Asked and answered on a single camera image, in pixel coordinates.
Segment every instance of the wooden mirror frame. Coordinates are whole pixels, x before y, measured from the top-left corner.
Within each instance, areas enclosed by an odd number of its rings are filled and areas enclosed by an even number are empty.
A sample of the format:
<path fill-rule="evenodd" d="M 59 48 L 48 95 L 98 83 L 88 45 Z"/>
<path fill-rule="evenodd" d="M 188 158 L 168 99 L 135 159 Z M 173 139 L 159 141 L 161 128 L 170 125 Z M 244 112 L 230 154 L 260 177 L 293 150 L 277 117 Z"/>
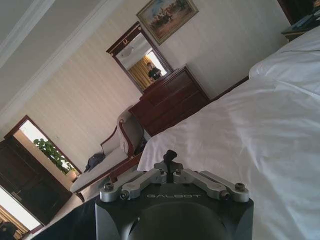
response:
<path fill-rule="evenodd" d="M 145 39 L 151 45 L 154 54 L 156 55 L 156 57 L 158 58 L 159 62 L 162 64 L 164 69 L 167 71 L 166 75 L 171 74 L 173 72 L 172 67 L 167 62 L 167 60 L 164 58 L 164 56 L 162 56 L 162 54 L 160 53 L 160 51 L 158 50 L 156 45 L 151 41 L 151 39 L 146 34 L 146 32 L 142 29 L 139 21 L 137 21 L 132 27 L 130 27 L 129 30 L 126 31 L 125 34 L 123 34 L 106 52 L 113 57 L 113 59 L 119 64 L 119 66 L 122 68 L 122 70 L 127 74 L 127 76 L 130 78 L 130 80 L 133 82 L 133 84 L 143 94 L 144 90 L 141 89 L 141 87 L 137 84 L 134 77 L 129 73 L 129 71 L 123 66 L 123 64 L 117 58 L 117 54 L 120 53 L 140 33 L 145 37 Z"/>

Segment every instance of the white bed sheet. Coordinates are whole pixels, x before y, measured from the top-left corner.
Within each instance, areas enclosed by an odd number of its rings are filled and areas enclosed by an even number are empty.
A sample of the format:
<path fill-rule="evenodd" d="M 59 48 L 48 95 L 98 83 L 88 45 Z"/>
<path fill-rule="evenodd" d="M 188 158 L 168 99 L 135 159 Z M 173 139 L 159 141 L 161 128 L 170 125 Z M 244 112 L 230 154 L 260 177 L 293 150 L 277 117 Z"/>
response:
<path fill-rule="evenodd" d="M 138 170 L 176 162 L 243 182 L 253 239 L 320 239 L 320 27 L 256 64 L 250 79 L 152 137 Z"/>

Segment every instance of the metal bracket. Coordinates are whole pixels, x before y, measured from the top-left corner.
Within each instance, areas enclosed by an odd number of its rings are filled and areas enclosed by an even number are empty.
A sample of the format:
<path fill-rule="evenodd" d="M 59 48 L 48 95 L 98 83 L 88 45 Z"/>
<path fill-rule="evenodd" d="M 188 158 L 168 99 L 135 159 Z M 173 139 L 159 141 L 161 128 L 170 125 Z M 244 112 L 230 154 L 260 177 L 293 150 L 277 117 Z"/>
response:
<path fill-rule="evenodd" d="M 233 184 L 232 182 L 229 182 L 222 177 L 214 175 L 208 171 L 201 171 L 199 174 L 210 179 L 213 182 L 224 185 L 227 188 L 228 192 L 231 194 L 231 198 L 233 201 L 238 203 L 246 203 L 249 201 L 249 191 L 248 189 L 246 189 L 243 183 Z"/>
<path fill-rule="evenodd" d="M 194 184 L 216 200 L 227 200 L 230 197 L 227 188 L 190 169 L 179 169 L 173 174 L 173 181 L 179 184 Z"/>
<path fill-rule="evenodd" d="M 167 173 L 163 169 L 151 169 L 136 180 L 122 186 L 120 198 L 122 200 L 136 199 L 141 191 L 149 184 L 164 184 L 167 181 Z"/>
<path fill-rule="evenodd" d="M 144 173 L 141 171 L 133 171 L 128 175 L 124 176 L 119 181 L 116 181 L 114 184 L 106 183 L 104 188 L 100 190 L 100 199 L 102 202 L 110 203 L 114 202 L 118 199 L 121 194 L 121 188 L 124 184 L 135 180 L 136 178 L 140 177 Z"/>

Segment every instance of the nightstand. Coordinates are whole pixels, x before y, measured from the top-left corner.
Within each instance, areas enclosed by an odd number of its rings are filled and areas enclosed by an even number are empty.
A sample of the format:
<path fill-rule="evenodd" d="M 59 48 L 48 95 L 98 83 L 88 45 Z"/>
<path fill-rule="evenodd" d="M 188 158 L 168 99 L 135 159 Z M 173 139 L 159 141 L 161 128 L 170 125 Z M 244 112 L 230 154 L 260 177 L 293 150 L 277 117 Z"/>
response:
<path fill-rule="evenodd" d="M 289 42 L 300 37 L 306 32 L 320 26 L 320 20 L 317 20 L 320 15 L 308 15 L 302 18 L 300 21 L 290 26 L 282 32 L 282 34 L 288 39 Z"/>

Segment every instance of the painting of horses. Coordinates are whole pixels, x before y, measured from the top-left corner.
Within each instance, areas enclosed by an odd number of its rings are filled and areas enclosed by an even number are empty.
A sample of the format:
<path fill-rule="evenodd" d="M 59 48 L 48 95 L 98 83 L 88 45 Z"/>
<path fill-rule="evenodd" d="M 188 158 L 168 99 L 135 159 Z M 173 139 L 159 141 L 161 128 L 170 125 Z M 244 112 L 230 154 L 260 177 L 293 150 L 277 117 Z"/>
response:
<path fill-rule="evenodd" d="M 151 0 L 137 17 L 160 45 L 197 13 L 192 0 Z"/>

